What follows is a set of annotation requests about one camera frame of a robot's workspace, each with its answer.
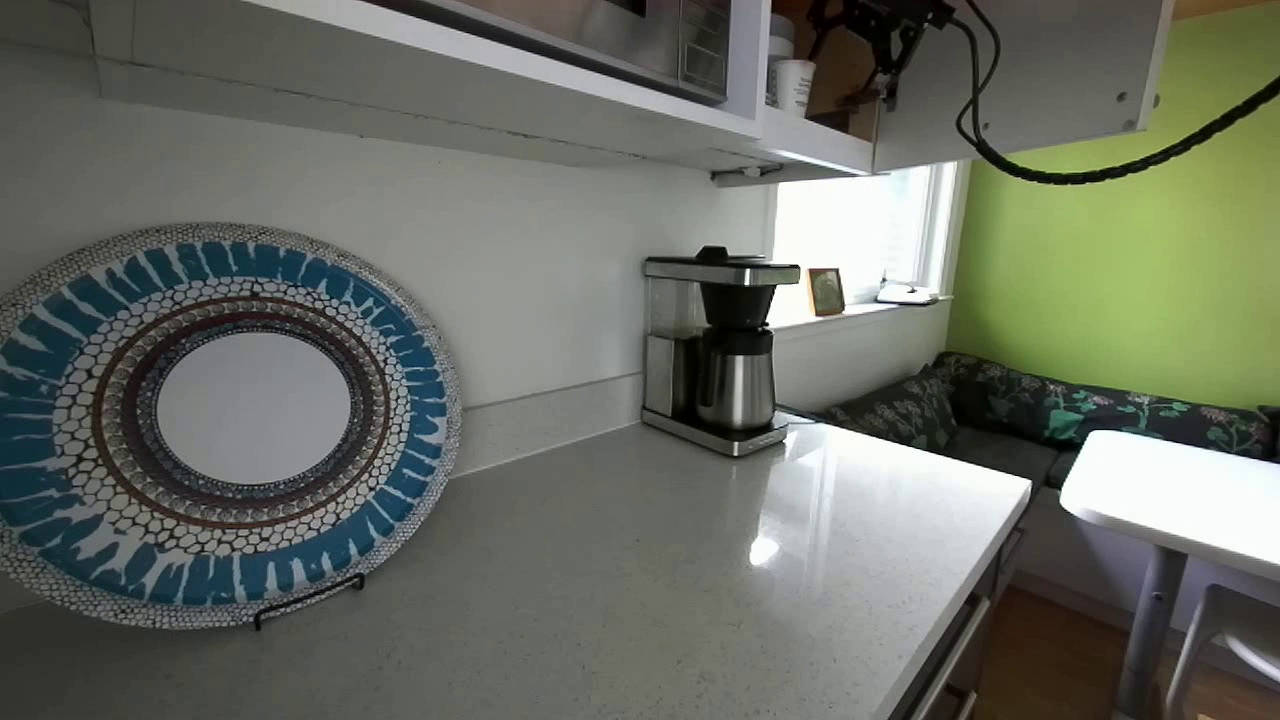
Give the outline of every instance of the window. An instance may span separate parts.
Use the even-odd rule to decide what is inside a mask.
[[[802,266],[802,283],[775,291],[767,319],[812,319],[810,270],[842,270],[850,309],[882,283],[949,298],[963,180],[963,163],[934,163],[775,187],[774,259]]]

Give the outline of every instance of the coffee maker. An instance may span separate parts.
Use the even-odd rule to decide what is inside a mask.
[[[775,283],[798,279],[802,266],[729,255],[718,246],[647,255],[639,421],[720,456],[781,446],[767,304]]]

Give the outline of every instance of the white cabinet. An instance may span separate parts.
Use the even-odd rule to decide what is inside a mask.
[[[1169,5],[984,0],[1006,25],[991,142],[1032,150],[1135,130]],[[720,110],[367,0],[88,0],[84,11],[103,97],[138,104],[560,163],[685,163],[726,184],[969,158],[953,131],[969,90],[958,33],[925,36],[896,113],[860,142],[766,104],[767,0],[733,0]]]

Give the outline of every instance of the white countertop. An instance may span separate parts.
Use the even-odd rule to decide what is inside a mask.
[[[1092,432],[1060,506],[1149,543],[1280,582],[1280,464]]]
[[[0,618],[5,716],[888,716],[1027,506],[805,425],[647,429],[457,480],[366,591],[256,632]]]

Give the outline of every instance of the kitchen counter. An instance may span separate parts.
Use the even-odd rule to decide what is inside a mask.
[[[457,480],[366,591],[264,632],[0,618],[5,716],[888,716],[1027,485],[842,429],[625,429]]]

